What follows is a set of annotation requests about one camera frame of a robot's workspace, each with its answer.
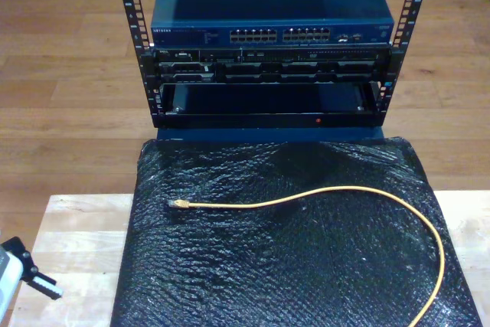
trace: cable plug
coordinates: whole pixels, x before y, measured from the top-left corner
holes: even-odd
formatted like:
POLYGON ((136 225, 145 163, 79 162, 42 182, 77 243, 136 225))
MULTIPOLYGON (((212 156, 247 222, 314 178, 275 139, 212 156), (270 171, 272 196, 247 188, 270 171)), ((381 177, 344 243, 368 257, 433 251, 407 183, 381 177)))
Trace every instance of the cable plug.
POLYGON ((176 199, 176 200, 168 200, 168 206, 173 207, 173 208, 189 208, 189 201, 185 201, 183 199, 176 199))

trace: black device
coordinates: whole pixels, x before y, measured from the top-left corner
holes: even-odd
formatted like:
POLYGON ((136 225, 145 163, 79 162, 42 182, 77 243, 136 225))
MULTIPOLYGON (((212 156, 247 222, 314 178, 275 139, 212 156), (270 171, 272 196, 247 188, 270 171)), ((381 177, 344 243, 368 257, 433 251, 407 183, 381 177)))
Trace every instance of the black device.
POLYGON ((387 43, 386 0, 156 0, 155 47, 387 43))
POLYGON ((358 17, 355 0, 339 0, 344 7, 335 0, 291 2, 298 12, 279 0, 237 0, 249 7, 248 16, 231 7, 233 0, 221 0, 227 7, 220 12, 220 0, 157 0, 151 45, 141 0, 123 1, 152 120, 160 129, 382 126, 422 4, 405 0, 390 43, 384 0, 358 17), (265 5, 276 7, 277 15, 265 5), (342 11, 346 18, 339 21, 335 14, 342 11), (324 39, 317 32, 322 27, 324 39), (371 32, 375 42, 369 42, 371 32))

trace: server rack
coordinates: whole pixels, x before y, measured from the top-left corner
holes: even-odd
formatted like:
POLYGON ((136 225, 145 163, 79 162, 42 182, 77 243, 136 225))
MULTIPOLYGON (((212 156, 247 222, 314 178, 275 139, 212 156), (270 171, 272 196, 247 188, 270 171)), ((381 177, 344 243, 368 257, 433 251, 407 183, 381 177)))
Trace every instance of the server rack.
MULTIPOLYGON (((300 66, 311 67, 312 63, 315 66, 322 64, 321 68, 324 73, 321 78, 324 78, 325 83, 298 83, 296 81, 298 77, 296 76, 295 80, 295 74, 288 75, 285 79, 286 83, 281 84, 279 94, 280 100, 284 99, 283 105, 302 106, 302 99, 320 96, 322 93, 323 96, 337 96, 335 101, 317 101, 319 105, 327 103, 329 106, 332 104, 335 106, 332 111, 328 112, 319 112, 315 109, 301 110, 302 107, 298 107, 297 110, 293 108, 291 111, 281 110, 283 106, 276 106, 279 110, 273 111, 271 109, 274 105, 264 106, 266 102, 260 100, 250 101, 250 106, 263 106, 262 110, 245 111, 247 93, 250 96, 257 96, 260 91, 275 94, 279 91, 274 90, 278 85, 274 83, 257 84, 255 80, 242 81, 239 84, 229 83, 230 81, 223 77, 226 73, 221 73, 222 70, 240 66, 240 64, 248 64, 248 66, 252 64, 252 67, 260 68, 262 63, 270 64, 274 60, 284 58, 281 53, 287 53, 287 49, 274 49, 274 47, 242 47, 229 50, 184 48, 173 50, 170 53, 155 49, 150 44, 141 0, 122 1, 154 126, 159 129, 199 129, 381 127, 397 85, 403 59, 407 53, 423 0, 404 0, 394 38, 390 44, 383 47, 359 44, 354 47, 338 45, 289 49, 289 52, 294 52, 295 61, 298 62, 296 64, 300 66), (318 59, 321 52, 328 55, 323 59, 318 59), (314 60, 309 58, 311 55, 315 55, 314 60), (369 60, 369 63, 362 64, 363 60, 369 60), (175 63, 180 62, 190 65, 191 68, 215 68, 216 70, 212 70, 211 74, 205 74, 215 80, 200 80, 200 83, 192 83, 194 81, 179 83, 175 80, 166 80, 162 68, 173 68, 175 63), (363 75, 362 72, 366 72, 365 68, 369 69, 369 76, 363 75), (221 106, 226 104, 220 103, 218 98, 226 96, 227 91, 232 90, 235 96, 242 96, 243 99, 229 102, 228 107, 221 106), (339 106, 338 101, 345 102, 346 108, 339 106), (227 111, 227 108, 237 107, 240 104, 243 105, 240 109, 227 111)), ((275 75, 280 78, 282 76, 280 70, 276 72, 275 75)))

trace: light wood tabletop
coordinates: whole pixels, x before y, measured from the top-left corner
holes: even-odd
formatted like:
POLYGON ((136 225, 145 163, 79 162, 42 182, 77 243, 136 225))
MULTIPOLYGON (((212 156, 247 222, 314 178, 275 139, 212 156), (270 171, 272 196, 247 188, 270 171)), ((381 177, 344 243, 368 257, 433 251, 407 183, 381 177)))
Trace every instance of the light wood tabletop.
MULTIPOLYGON (((482 318, 490 326, 490 191, 436 191, 459 262, 482 318)), ((33 259, 58 281, 52 301, 23 284, 10 326, 108 326, 132 195, 54 195, 33 259)))

